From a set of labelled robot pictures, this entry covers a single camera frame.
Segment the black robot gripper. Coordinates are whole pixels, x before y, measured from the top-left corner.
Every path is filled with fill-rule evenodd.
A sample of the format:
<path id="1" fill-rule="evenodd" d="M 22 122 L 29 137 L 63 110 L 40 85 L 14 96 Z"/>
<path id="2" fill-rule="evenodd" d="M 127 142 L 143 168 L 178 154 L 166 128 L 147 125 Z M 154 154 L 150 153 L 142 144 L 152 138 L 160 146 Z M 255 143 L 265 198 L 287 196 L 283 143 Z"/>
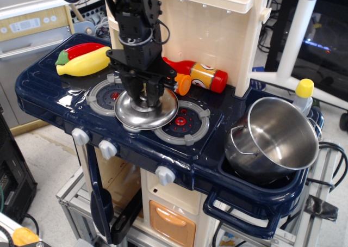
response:
<path id="1" fill-rule="evenodd" d="M 148 106 L 157 106 L 165 88 L 175 89 L 177 74 L 161 56 L 167 42 L 162 40 L 161 27 L 120 26 L 117 38 L 123 49 L 107 53 L 110 66 L 119 73 L 135 105 L 142 105 L 140 94 L 146 86 Z"/>

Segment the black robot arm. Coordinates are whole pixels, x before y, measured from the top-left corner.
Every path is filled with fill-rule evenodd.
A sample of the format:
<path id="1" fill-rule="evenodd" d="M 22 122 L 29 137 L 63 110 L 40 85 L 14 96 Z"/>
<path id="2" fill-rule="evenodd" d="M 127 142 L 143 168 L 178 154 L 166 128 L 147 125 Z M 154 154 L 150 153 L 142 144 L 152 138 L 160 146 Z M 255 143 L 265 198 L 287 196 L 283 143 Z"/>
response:
<path id="1" fill-rule="evenodd" d="M 110 65 L 119 74 L 133 100 L 146 93 L 146 107 L 159 104 L 166 88 L 175 87 L 176 71 L 161 56 L 162 14 L 159 0 L 105 0 L 119 26 L 122 49 L 107 52 Z"/>

